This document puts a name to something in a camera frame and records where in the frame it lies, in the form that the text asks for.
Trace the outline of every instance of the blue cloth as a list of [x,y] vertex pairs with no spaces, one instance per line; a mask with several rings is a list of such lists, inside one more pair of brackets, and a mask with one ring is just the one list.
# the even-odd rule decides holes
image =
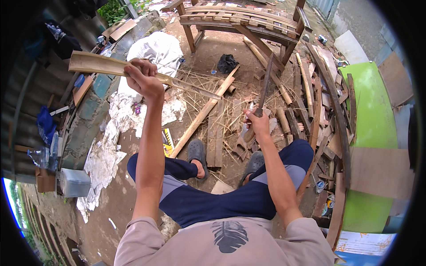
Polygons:
[[38,134],[43,139],[44,143],[50,145],[52,143],[53,134],[55,133],[56,123],[50,115],[47,106],[42,106],[40,113],[37,114]]
[[[305,140],[296,140],[283,148],[279,155],[297,189],[314,157],[314,152]],[[127,171],[133,180],[136,175],[138,154],[127,163]],[[198,170],[193,163],[165,158],[163,194],[160,209],[182,228],[197,222],[229,217],[258,217],[272,220],[275,205],[269,195],[266,168],[262,166],[254,179],[246,185],[226,194],[215,195],[197,190],[180,180],[195,178]]]

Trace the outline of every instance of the beige t-shirt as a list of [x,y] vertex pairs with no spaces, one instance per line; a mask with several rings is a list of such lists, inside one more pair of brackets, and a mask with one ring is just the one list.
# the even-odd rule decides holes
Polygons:
[[314,219],[292,221],[283,239],[274,239],[262,220],[196,223],[164,243],[155,221],[140,217],[127,225],[114,265],[333,265],[333,252]]

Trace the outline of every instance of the leaf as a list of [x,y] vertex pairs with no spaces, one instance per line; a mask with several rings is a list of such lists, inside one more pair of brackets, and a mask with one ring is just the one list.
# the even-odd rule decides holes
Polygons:
[[247,231],[239,222],[218,221],[210,229],[213,229],[214,244],[222,253],[232,253],[248,241]]

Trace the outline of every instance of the wooden bench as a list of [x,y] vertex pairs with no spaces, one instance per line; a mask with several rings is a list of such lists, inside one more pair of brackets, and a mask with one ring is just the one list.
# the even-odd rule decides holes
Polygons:
[[[203,5],[198,3],[198,0],[191,0],[192,6],[185,8],[183,2],[184,0],[175,0],[165,6],[162,11],[168,12],[174,8],[178,10],[180,24],[184,28],[193,53],[206,30],[240,33],[250,39],[268,57],[273,55],[274,64],[283,71],[303,30],[312,32],[303,11],[305,0],[297,1],[293,16],[290,18],[254,10],[253,7],[238,7],[236,4],[225,6],[225,3],[207,3]],[[191,25],[196,25],[198,30],[195,38],[190,29]],[[279,57],[260,40],[261,38],[281,44]]]

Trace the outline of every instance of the right hand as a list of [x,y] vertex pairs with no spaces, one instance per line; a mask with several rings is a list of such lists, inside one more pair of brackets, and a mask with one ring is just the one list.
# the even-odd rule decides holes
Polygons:
[[129,87],[145,97],[148,106],[162,104],[164,102],[163,84],[156,77],[145,76],[141,72],[142,66],[139,61],[135,62],[132,59],[130,63],[124,67],[124,71],[130,76],[126,77]]
[[266,115],[265,111],[262,111],[262,117],[255,116],[254,110],[250,111],[244,109],[243,112],[247,115],[248,119],[244,119],[244,123],[250,123],[247,125],[247,128],[253,127],[254,133],[256,134],[256,139],[259,140],[262,137],[270,137],[269,134],[269,117]]

